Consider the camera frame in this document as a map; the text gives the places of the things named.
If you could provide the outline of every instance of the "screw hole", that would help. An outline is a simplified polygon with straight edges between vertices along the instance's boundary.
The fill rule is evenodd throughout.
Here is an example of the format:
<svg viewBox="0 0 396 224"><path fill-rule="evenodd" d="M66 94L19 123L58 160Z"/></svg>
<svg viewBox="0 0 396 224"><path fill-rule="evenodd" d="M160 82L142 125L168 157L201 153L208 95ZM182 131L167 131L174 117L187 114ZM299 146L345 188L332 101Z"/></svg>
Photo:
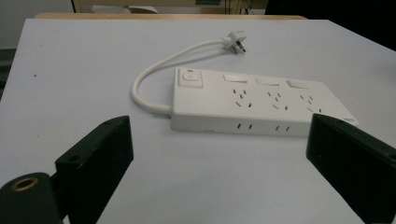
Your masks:
<svg viewBox="0 0 396 224"><path fill-rule="evenodd" d="M37 183L38 183L38 179L36 177L30 176L17 181L15 184L11 186L11 189L13 191L20 192L33 187Z"/></svg>
<svg viewBox="0 0 396 224"><path fill-rule="evenodd" d="M78 161L79 160L79 156L72 156L69 158L69 161Z"/></svg>

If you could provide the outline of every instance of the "power strip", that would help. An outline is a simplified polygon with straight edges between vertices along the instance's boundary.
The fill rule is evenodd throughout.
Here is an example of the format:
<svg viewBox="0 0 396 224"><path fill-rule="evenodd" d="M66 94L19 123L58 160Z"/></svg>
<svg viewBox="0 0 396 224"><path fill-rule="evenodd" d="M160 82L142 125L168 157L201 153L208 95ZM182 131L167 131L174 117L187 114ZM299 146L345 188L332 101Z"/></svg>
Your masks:
<svg viewBox="0 0 396 224"><path fill-rule="evenodd" d="M314 113L359 124L322 82L177 68L174 83L176 131L308 136Z"/></svg>

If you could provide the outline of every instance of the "white table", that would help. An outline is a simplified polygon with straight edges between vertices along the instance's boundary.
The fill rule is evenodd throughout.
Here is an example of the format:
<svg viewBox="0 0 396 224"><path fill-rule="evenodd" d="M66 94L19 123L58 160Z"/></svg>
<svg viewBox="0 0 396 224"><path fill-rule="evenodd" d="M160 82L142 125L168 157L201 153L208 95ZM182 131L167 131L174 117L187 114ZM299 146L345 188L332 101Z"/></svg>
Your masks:
<svg viewBox="0 0 396 224"><path fill-rule="evenodd" d="M305 158L306 138L174 132L131 100L146 67L239 28L246 55L199 49L141 94L171 104L176 65L322 81L396 147L396 52L329 21L28 20L0 103L0 185L52 175L85 134L129 115L134 161L99 223L362 223Z"/></svg>

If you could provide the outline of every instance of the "power plug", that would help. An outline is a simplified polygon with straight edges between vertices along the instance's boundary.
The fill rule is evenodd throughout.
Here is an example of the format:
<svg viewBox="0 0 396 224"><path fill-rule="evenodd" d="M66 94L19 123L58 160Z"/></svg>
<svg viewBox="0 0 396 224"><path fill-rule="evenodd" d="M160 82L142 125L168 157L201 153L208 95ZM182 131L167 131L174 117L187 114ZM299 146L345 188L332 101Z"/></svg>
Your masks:
<svg viewBox="0 0 396 224"><path fill-rule="evenodd" d="M224 38L225 40L226 39L229 40L229 41L225 41L224 48L225 49L233 48L236 54L238 54L238 52L245 53L246 50L241 43L246 38L247 36L244 31L232 31L228 34L227 38Z"/></svg>
<svg viewBox="0 0 396 224"><path fill-rule="evenodd" d="M359 124L322 82L177 68L174 85L176 131L308 136L314 113Z"/></svg>

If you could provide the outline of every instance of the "power switch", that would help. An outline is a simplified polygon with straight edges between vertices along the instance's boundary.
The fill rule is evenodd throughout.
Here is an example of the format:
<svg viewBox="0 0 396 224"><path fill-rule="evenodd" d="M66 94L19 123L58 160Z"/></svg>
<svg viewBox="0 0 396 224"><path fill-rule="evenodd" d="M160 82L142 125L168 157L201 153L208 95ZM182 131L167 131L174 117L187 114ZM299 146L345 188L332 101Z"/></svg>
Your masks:
<svg viewBox="0 0 396 224"><path fill-rule="evenodd" d="M279 79L274 77L258 77L256 81L260 85L265 86L279 86Z"/></svg>
<svg viewBox="0 0 396 224"><path fill-rule="evenodd" d="M201 89L202 82L201 70L180 68L178 72L178 86Z"/></svg>
<svg viewBox="0 0 396 224"><path fill-rule="evenodd" d="M307 89L309 90L309 88L306 86L305 83L303 83L302 81L296 81L296 80L287 80L286 83L288 83L290 88L296 88L296 89Z"/></svg>
<svg viewBox="0 0 396 224"><path fill-rule="evenodd" d="M238 75L224 75L224 80L229 82L248 83L248 79L245 76Z"/></svg>
<svg viewBox="0 0 396 224"><path fill-rule="evenodd" d="M194 73L185 73L183 74L183 79L187 81L197 81L199 77Z"/></svg>

